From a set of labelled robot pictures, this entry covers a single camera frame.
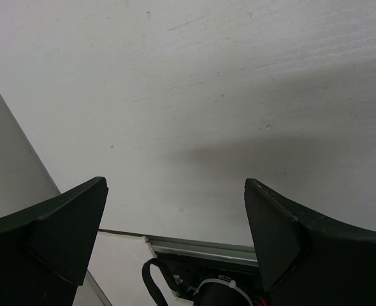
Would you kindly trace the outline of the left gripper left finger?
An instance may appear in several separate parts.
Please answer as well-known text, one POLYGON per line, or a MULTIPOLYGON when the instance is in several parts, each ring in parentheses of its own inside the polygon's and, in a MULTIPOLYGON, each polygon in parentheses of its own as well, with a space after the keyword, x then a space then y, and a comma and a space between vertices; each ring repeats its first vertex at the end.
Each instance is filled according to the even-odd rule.
POLYGON ((108 186, 92 178, 0 218, 0 305, 72 305, 83 285, 108 186))

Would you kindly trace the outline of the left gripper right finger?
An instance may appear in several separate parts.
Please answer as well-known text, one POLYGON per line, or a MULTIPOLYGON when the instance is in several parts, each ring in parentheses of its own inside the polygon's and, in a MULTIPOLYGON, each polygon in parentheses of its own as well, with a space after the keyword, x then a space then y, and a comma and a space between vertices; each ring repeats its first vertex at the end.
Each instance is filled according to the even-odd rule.
POLYGON ((272 305, 376 305, 376 231, 332 219, 253 178, 244 200, 272 305))

